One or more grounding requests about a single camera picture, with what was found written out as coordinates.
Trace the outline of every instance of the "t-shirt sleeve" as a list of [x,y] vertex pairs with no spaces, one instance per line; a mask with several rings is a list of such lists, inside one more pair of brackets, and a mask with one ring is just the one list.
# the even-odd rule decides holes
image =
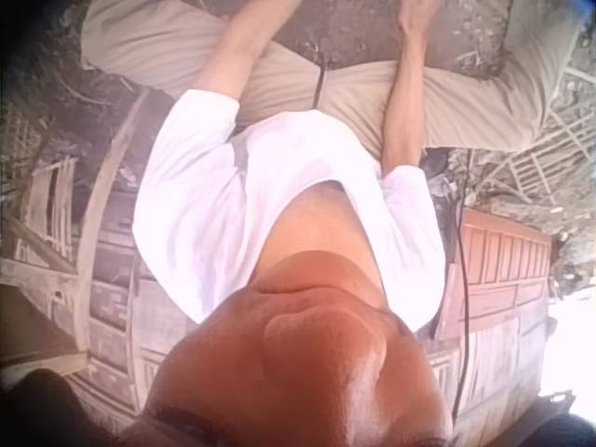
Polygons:
[[230,239],[242,212],[241,175],[229,137],[238,102],[188,90],[171,109],[149,157],[135,207],[133,234],[147,266],[176,304],[202,320],[210,284],[197,270],[216,270],[206,244]]
[[445,251],[437,214],[421,169],[397,167],[381,185],[400,248],[400,272],[412,286],[400,291],[411,301],[396,313],[416,331],[435,316],[444,289]]

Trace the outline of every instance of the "beige pants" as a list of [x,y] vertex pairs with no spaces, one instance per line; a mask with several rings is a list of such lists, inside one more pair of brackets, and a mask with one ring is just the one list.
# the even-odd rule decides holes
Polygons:
[[[490,80],[426,68],[425,146],[527,148],[546,118],[580,24],[571,11],[552,14],[521,45],[508,48],[501,75]],[[223,20],[180,0],[94,0],[83,27],[83,60],[179,98],[224,26]],[[318,104],[351,127],[376,158],[396,69],[395,62],[384,61],[328,72]],[[238,124],[308,110],[318,76],[317,65],[271,43],[242,96]]]

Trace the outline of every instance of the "man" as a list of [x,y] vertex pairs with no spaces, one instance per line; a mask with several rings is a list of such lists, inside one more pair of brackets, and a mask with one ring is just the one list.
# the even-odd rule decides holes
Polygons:
[[[479,81],[424,68],[439,2],[403,0],[397,75],[392,62],[332,72],[309,110],[318,68],[269,43],[300,3],[250,0],[227,27],[178,0],[89,10],[88,62],[179,98],[133,231],[157,280],[201,323],[162,364],[129,440],[396,446],[452,436],[412,335],[444,285],[421,148],[527,146],[579,17],[559,9],[500,77]],[[236,125],[251,126],[230,138]]]

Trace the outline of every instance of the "white t-shirt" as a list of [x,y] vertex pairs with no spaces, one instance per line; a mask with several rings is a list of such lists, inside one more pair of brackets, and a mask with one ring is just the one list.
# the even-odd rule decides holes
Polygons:
[[245,287],[279,214],[305,189],[337,181],[359,216],[389,307],[412,331],[437,312],[445,256],[423,171],[380,165],[341,121],[283,113],[230,140],[239,108],[187,91],[164,123],[137,200],[141,256],[200,323]]

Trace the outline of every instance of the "nose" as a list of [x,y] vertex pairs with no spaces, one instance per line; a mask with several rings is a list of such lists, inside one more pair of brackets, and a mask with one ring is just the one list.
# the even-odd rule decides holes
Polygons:
[[301,410],[332,426],[354,429],[351,417],[365,408],[375,413],[375,389],[385,358],[382,329],[342,307],[320,305],[280,315],[264,331],[268,380],[283,386]]

